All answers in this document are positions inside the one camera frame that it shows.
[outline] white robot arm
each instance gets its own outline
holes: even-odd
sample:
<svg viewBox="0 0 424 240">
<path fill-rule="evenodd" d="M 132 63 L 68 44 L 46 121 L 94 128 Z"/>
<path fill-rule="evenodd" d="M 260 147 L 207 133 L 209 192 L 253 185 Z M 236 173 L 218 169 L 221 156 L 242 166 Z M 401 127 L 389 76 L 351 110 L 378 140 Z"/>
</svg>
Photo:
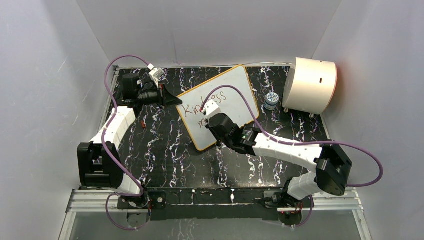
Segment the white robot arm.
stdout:
<svg viewBox="0 0 424 240">
<path fill-rule="evenodd" d="M 296 143 L 296 141 L 270 136 L 277 139 L 275 142 L 258 128 L 249 126 L 240 128 L 221 112 L 213 100 L 205 104 L 203 114 L 206 117 L 206 128 L 211 131 L 218 144 L 224 143 L 239 154 L 272 157 L 308 169 L 308 173 L 287 180 L 282 194 L 269 199 L 270 207 L 286 200 L 300 201 L 320 192 L 336 196 L 345 194 L 352 162 L 338 145 L 279 144 L 278 141 L 286 143 Z"/>
<path fill-rule="evenodd" d="M 127 130 L 136 121 L 143 106 L 157 104 L 161 108 L 166 108 L 182 103 L 180 99 L 168 92 L 165 85 L 158 83 L 161 73 L 163 71 L 156 68 L 150 72 L 151 82 L 154 85 L 151 82 L 142 84 L 137 73 L 122 76 L 122 99 L 117 101 L 117 109 L 113 109 L 116 111 L 113 121 L 108 127 L 105 124 L 90 142 L 82 142 L 77 148 L 79 179 L 83 187 L 140 194 L 141 190 L 137 184 L 124 173 L 104 149 L 102 134 L 107 128 L 104 136 L 105 145 L 120 161 L 119 145 Z"/>
</svg>

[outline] purple cable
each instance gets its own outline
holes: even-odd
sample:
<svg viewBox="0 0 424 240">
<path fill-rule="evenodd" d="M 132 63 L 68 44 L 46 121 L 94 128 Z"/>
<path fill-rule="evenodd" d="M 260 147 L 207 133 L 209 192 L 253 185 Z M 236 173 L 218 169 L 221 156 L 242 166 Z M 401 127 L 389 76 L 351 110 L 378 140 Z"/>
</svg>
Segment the purple cable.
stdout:
<svg viewBox="0 0 424 240">
<path fill-rule="evenodd" d="M 107 65 L 106 71 L 104 72 L 104 86 L 106 87 L 107 93 L 109 94 L 109 96 L 112 98 L 112 102 L 113 102 L 113 107 L 114 107 L 114 111 L 112 114 L 112 117 L 109 119 L 109 121 L 106 123 L 106 127 L 103 129 L 103 132 L 101 133 L 101 144 L 103 145 L 104 150 L 106 151 L 106 153 L 109 155 L 109 157 L 115 162 L 116 165 L 118 165 L 118 167 L 120 169 L 122 169 L 122 171 L 129 176 L 129 178 L 131 180 L 134 181 L 134 183 L 137 185 L 138 188 L 140 188 L 140 193 L 139 194 L 131 194 L 131 193 L 111 193 L 107 199 L 106 199 L 106 214 L 107 217 L 109 218 L 109 220 L 113 223 L 113 225 L 115 225 L 116 227 L 122 229 L 122 230 L 127 230 L 127 231 L 134 231 L 137 230 L 139 228 L 144 227 L 144 225 L 147 223 L 142 224 L 141 226 L 138 227 L 134 227 L 134 228 L 129 228 L 129 227 L 123 227 L 120 226 L 119 224 L 117 224 L 111 217 L 111 214 L 109 213 L 109 209 L 108 209 L 108 203 L 109 203 L 109 199 L 112 196 L 126 196 L 126 197 L 141 197 L 144 194 L 144 190 L 142 185 L 139 183 L 139 181 L 137 181 L 137 179 L 130 173 L 130 171 L 128 171 L 119 161 L 118 159 L 112 154 L 112 152 L 109 150 L 108 146 L 106 145 L 105 142 L 105 135 L 106 135 L 106 130 L 108 129 L 108 127 L 111 125 L 112 121 L 114 120 L 117 111 L 118 111 L 118 104 L 117 104 L 117 100 L 115 99 L 111 89 L 108 86 L 108 72 L 109 69 L 111 68 L 112 64 L 114 64 L 114 62 L 116 62 L 119 59 L 122 58 L 126 58 L 126 57 L 132 57 L 132 58 L 136 58 L 139 59 L 141 61 L 143 61 L 146 65 L 149 65 L 148 62 L 146 62 L 144 59 L 142 59 L 141 57 L 135 56 L 135 55 L 124 55 L 124 56 L 120 56 L 115 58 L 114 60 L 112 60 L 109 65 Z"/>
<path fill-rule="evenodd" d="M 344 143 L 344 142 L 341 142 L 341 141 L 312 141 L 312 142 L 297 142 L 297 143 L 294 143 L 293 144 L 292 142 L 279 141 L 279 140 L 275 139 L 274 137 L 270 136 L 270 134 L 265 131 L 265 129 L 261 126 L 261 124 L 259 123 L 259 121 L 256 119 L 255 114 L 253 113 L 251 107 L 249 106 L 249 103 L 246 100 L 245 96 L 243 96 L 243 94 L 236 87 L 234 87 L 234 86 L 231 86 L 231 85 L 222 85 L 222 86 L 219 86 L 219 87 L 215 88 L 214 90 L 212 90 L 207 95 L 207 97 L 205 98 L 205 100 L 203 101 L 203 103 L 201 104 L 201 108 L 200 108 L 201 110 L 203 110 L 203 107 L 205 107 L 205 104 L 208 101 L 208 99 L 211 97 L 211 95 L 214 94 L 215 91 L 217 91 L 218 89 L 221 89 L 221 88 L 231 88 L 231 89 L 234 89 L 240 95 L 240 97 L 243 99 L 244 103 L 246 104 L 246 106 L 247 106 L 247 108 L 248 108 L 248 110 L 250 112 L 250 115 L 252 116 L 252 118 L 254 120 L 254 123 L 258 126 L 258 128 L 262 131 L 262 133 L 265 136 L 269 137 L 269 139 L 271 139 L 272 141 L 274 141 L 276 143 L 283 144 L 283 145 L 289 145 L 289 146 L 293 146 L 293 145 L 294 146 L 305 146 L 305 145 L 319 145 L 319 144 L 336 144 L 336 145 L 342 145 L 342 146 L 346 146 L 346 147 L 349 147 L 349 148 L 353 148 L 353 149 L 359 150 L 359 151 L 363 152 L 364 154 L 370 156 L 372 159 L 374 159 L 374 161 L 377 163 L 378 168 L 379 168 L 379 174 L 378 174 L 377 178 L 374 179 L 374 180 L 372 180 L 372 181 L 370 181 L 370 182 L 367 182 L 367 183 L 362 183 L 362 184 L 348 184 L 347 185 L 348 187 L 367 187 L 367 186 L 371 186 L 371 185 L 377 183 L 378 181 L 380 181 L 380 179 L 382 179 L 383 172 L 384 172 L 382 163 L 380 162 L 380 160 L 374 154 L 372 154 L 371 152 L 369 152 L 368 150 L 366 150 L 366 149 L 364 149 L 362 147 L 355 146 L 355 145 L 352 145 L 352 144 L 349 144 L 349 143 Z"/>
<path fill-rule="evenodd" d="M 307 214 L 307 217 L 306 217 L 305 221 L 299 223 L 298 225 L 296 225 L 296 227 L 300 227 L 300 226 L 304 225 L 309 220 L 309 218 L 312 215 L 312 209 L 314 208 L 314 198 L 312 197 L 312 195 L 309 195 L 309 199 L 310 199 L 309 213 Z"/>
</svg>

